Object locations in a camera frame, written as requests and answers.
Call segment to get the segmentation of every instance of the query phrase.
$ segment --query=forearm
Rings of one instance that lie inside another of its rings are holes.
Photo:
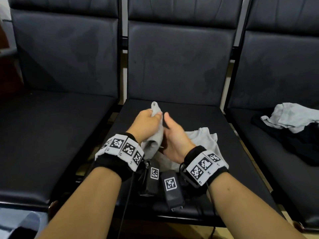
[[[229,173],[210,185],[216,210],[236,239],[305,237]]]
[[[98,167],[82,182],[39,239],[105,239],[121,187],[113,171]]]

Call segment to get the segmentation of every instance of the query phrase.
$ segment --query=person's left hand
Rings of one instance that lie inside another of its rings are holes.
[[[131,127],[126,131],[135,137],[138,144],[141,144],[142,141],[153,136],[158,131],[162,119],[162,112],[157,113],[153,117],[151,117],[151,115],[151,109],[141,111]]]

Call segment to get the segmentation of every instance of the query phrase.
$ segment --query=seat cushion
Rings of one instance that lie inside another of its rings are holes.
[[[158,104],[163,112],[169,112],[171,117],[186,131],[197,130],[200,127],[208,127],[211,133],[216,132],[218,135],[218,146],[230,166],[230,173],[278,211],[268,189],[259,177],[252,162],[241,146],[239,139],[226,121],[219,107],[165,102],[158,102]],[[141,110],[150,107],[151,101],[127,100],[106,139],[115,133],[125,132],[137,114]],[[126,181],[122,185],[115,216],[122,216],[129,185],[130,181]],[[187,198],[184,209],[171,212],[166,205],[163,194],[160,194],[156,198],[145,198],[137,195],[136,187],[133,188],[132,191],[129,206],[126,211],[127,218],[156,220],[160,217],[165,221],[173,220],[187,224],[214,224],[216,226],[224,226],[220,218],[216,220],[212,219],[213,209],[206,195],[194,198],[192,194],[184,191],[184,197]]]
[[[0,203],[48,205],[55,185],[115,101],[34,90],[0,104]]]
[[[251,124],[251,118],[258,111],[231,108],[229,113],[242,138],[253,148],[267,173],[298,210],[303,220],[300,222],[319,227],[319,168],[309,166],[283,148],[275,138]]]

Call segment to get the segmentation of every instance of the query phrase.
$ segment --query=floor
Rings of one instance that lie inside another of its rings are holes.
[[[108,123],[111,125],[117,114],[114,113],[111,118],[109,119]],[[259,169],[258,165],[254,161],[252,155],[246,148],[243,141],[238,136],[244,150],[248,154],[250,160],[254,164],[257,172],[259,173],[260,177],[266,184],[269,191],[272,191],[272,188],[268,181],[266,180],[265,176]],[[91,156],[88,158],[88,160],[92,160],[94,158],[94,154],[98,151],[100,146],[97,146],[94,148]],[[78,175],[84,175],[86,170],[89,167],[89,163],[86,163],[80,167],[77,174]],[[278,205],[281,208],[281,211],[287,221],[292,225],[292,220],[289,217],[288,213],[285,211],[284,207],[282,205]],[[109,239],[117,238],[117,232],[119,229],[120,220],[119,219],[113,219],[112,225],[109,232]],[[153,238],[153,239],[173,239],[173,238],[186,238],[186,239],[206,239],[209,238],[212,233],[213,228],[207,227],[207,226],[195,226],[195,225],[183,225],[183,224],[174,224],[174,223],[162,223],[162,222],[149,222],[149,221],[138,221],[138,220],[125,220],[122,226],[121,230],[121,236],[120,238]],[[313,235],[313,234],[304,234],[306,238],[308,239],[319,239],[319,234]],[[232,235],[228,231],[227,228],[216,228],[216,231],[214,233],[215,239],[232,239]]]

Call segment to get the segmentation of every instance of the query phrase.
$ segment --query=black leather seat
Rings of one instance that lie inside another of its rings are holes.
[[[186,131],[208,127],[230,172],[277,209],[219,105],[242,0],[129,0],[128,100],[108,136],[129,128],[157,101]],[[130,181],[122,185],[114,216],[122,216]],[[204,195],[184,191],[183,210],[171,212],[163,194],[133,189],[127,218],[224,226]]]
[[[283,102],[318,108],[318,50],[319,0],[252,0],[226,110],[279,202],[293,220],[314,228],[319,227],[319,168],[250,120]]]
[[[26,87],[0,104],[0,206],[47,210],[118,100],[118,0],[9,0]]]

